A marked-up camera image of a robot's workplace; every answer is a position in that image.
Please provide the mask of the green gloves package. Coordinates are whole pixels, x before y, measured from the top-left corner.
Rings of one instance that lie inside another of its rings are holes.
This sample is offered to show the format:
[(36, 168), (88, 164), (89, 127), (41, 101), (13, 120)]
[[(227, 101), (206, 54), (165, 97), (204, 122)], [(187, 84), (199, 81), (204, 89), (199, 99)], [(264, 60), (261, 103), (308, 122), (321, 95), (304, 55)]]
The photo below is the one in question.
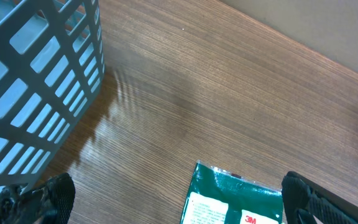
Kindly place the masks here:
[(282, 220), (280, 189), (196, 163), (180, 223), (279, 224)]

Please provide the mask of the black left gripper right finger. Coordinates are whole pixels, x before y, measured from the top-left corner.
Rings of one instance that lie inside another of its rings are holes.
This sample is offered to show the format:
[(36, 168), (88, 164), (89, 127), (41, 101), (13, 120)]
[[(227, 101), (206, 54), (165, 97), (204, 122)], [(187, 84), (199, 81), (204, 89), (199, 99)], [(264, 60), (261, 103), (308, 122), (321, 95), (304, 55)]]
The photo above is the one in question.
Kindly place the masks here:
[(294, 171), (282, 180), (282, 199), (288, 224), (358, 223), (357, 206)]

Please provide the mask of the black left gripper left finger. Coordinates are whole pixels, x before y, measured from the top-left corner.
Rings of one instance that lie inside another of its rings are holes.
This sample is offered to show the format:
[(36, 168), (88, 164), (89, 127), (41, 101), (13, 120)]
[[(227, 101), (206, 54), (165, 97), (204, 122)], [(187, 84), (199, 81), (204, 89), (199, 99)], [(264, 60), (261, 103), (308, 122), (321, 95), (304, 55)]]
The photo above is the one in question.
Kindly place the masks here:
[(68, 223), (75, 201), (75, 185), (68, 173), (24, 193), (23, 188), (12, 184), (2, 189), (0, 223)]

